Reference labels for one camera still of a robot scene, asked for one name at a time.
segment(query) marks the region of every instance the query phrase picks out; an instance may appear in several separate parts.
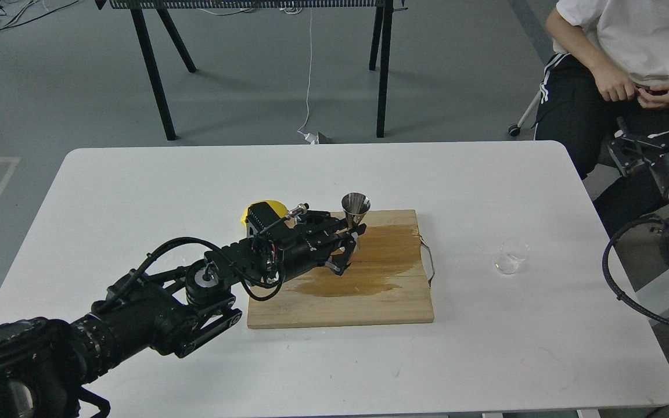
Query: table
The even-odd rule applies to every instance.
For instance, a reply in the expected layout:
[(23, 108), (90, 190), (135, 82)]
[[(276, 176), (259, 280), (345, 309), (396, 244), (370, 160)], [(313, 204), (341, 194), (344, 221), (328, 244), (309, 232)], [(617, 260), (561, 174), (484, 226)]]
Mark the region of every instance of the table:
[[(616, 301), (603, 280), (605, 231), (554, 142), (75, 150), (3, 281), (0, 323), (76, 320), (165, 240), (243, 238), (239, 216), (252, 201), (334, 211), (351, 191), (369, 196), (372, 210), (416, 210), (437, 272), (432, 325), (249, 330), (242, 318), (186, 359), (147, 349), (88, 389), (120, 416), (669, 403), (666, 358), (647, 318)], [(509, 236), (531, 247), (510, 276), (492, 265)], [(178, 248), (149, 272), (201, 253)], [(632, 293), (616, 257), (611, 268)], [(247, 295), (235, 294), (246, 310)]]
[[(95, 0), (98, 8), (103, 8), (108, 0)], [(174, 21), (170, 17), (168, 9), (225, 9), (225, 8), (364, 8), (375, 7), (375, 21), (373, 25), (373, 37), (371, 40), (371, 55), (368, 64), (370, 71), (375, 71), (376, 61), (379, 58), (380, 43), (380, 74), (379, 74), (379, 105), (376, 116), (376, 137), (383, 138), (386, 124), (386, 97), (389, 84), (389, 57), (391, 51), (391, 27), (394, 14), (394, 0), (109, 0), (114, 9), (128, 9), (131, 11), (133, 25), (141, 46), (141, 54), (146, 64), (154, 92), (156, 106), (159, 108), (162, 127), (167, 140), (176, 140), (175, 127), (170, 116), (170, 107), (167, 97), (164, 95), (164, 87), (161, 84), (159, 68), (157, 68), (154, 50), (149, 39), (149, 31), (143, 18), (143, 9), (156, 9), (165, 29), (167, 29), (172, 42), (185, 67), (190, 73), (195, 73), (197, 68), (188, 49), (180, 37)]]

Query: striped pants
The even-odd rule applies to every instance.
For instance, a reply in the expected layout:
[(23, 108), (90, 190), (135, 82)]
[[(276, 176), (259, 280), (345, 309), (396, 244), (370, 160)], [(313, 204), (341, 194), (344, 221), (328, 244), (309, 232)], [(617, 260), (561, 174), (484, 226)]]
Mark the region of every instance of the striped pants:
[[(541, 83), (536, 140), (562, 143), (581, 178), (597, 165), (603, 138), (618, 130), (619, 116), (634, 134), (669, 131), (669, 109), (643, 109), (636, 100), (606, 102), (590, 71), (574, 56), (555, 55), (550, 59)], [(666, 204), (644, 167), (616, 180), (593, 203), (609, 236), (627, 222)]]

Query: clear glass cup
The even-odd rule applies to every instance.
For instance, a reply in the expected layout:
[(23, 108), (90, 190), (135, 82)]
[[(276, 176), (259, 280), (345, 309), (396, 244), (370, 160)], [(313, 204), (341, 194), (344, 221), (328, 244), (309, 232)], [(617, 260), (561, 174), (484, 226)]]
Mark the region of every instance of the clear glass cup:
[(531, 249), (523, 240), (507, 238), (502, 242), (502, 248), (499, 250), (497, 258), (494, 259), (494, 266), (500, 272), (512, 275), (512, 273), (518, 271), (524, 261), (528, 260), (530, 254)]

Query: yellow object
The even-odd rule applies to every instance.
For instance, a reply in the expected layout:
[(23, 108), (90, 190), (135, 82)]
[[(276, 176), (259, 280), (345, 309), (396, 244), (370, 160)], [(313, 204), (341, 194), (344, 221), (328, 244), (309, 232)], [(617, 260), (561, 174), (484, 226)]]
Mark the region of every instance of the yellow object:
[[(252, 205), (255, 204), (255, 203), (260, 203), (261, 201), (267, 202), (267, 204), (269, 204), (269, 206), (273, 208), (273, 211), (275, 211), (276, 214), (277, 214), (279, 217), (284, 217), (284, 216), (286, 216), (286, 214), (287, 214), (286, 206), (285, 206), (284, 204), (280, 203), (279, 201), (276, 201), (276, 200), (260, 200), (260, 201), (255, 201), (255, 202), (253, 202), (253, 203), (250, 203), (249, 206), (252, 206)], [(247, 206), (247, 208), (244, 209), (244, 214), (242, 214), (242, 217), (241, 217), (241, 219), (239, 220), (239, 222), (241, 222), (241, 223), (242, 223), (242, 226), (244, 226), (245, 228), (247, 227), (247, 212), (249, 212), (249, 206)]]

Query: black table leg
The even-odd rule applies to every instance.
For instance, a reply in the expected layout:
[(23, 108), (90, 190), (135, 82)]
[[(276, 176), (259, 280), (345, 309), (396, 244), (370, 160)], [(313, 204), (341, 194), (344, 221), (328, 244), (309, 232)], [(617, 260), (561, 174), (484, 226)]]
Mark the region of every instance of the black table leg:
[(154, 51), (151, 48), (151, 40), (149, 40), (149, 32), (146, 29), (146, 21), (143, 19), (143, 11), (141, 9), (131, 9), (131, 16), (133, 18), (133, 25), (136, 27), (138, 43), (141, 45), (143, 61), (146, 63), (146, 71), (149, 72), (149, 80), (151, 81), (152, 90), (154, 90), (154, 98), (156, 99), (156, 106), (159, 108), (161, 124), (164, 125), (164, 133), (167, 135), (167, 140), (176, 140), (177, 135), (175, 134), (175, 127), (172, 125), (170, 107), (167, 105), (164, 88), (161, 86), (159, 68), (156, 66), (156, 58), (154, 58)]
[(383, 5), (382, 62), (379, 79), (379, 113), (376, 117), (376, 137), (383, 138), (386, 123), (386, 92), (389, 84), (389, 53), (391, 51), (391, 24), (394, 15), (394, 0), (386, 0)]
[(376, 20), (373, 24), (373, 41), (371, 42), (371, 60), (368, 63), (368, 69), (376, 69), (376, 59), (379, 58), (379, 40), (382, 36), (383, 26), (383, 8), (376, 8)]
[(182, 57), (183, 63), (185, 63), (185, 66), (188, 67), (188, 71), (191, 73), (196, 72), (196, 66), (193, 64), (193, 59), (190, 58), (188, 49), (185, 47), (185, 43), (182, 42), (182, 38), (180, 37), (180, 33), (177, 31), (175, 22), (172, 21), (172, 18), (170, 17), (170, 12), (167, 11), (167, 9), (157, 9), (156, 12), (159, 13), (161, 22), (164, 23), (164, 27), (167, 28), (167, 32), (169, 32), (170, 38), (172, 38), (172, 42), (175, 43), (175, 47), (177, 48), (177, 52), (180, 53), (180, 57)]

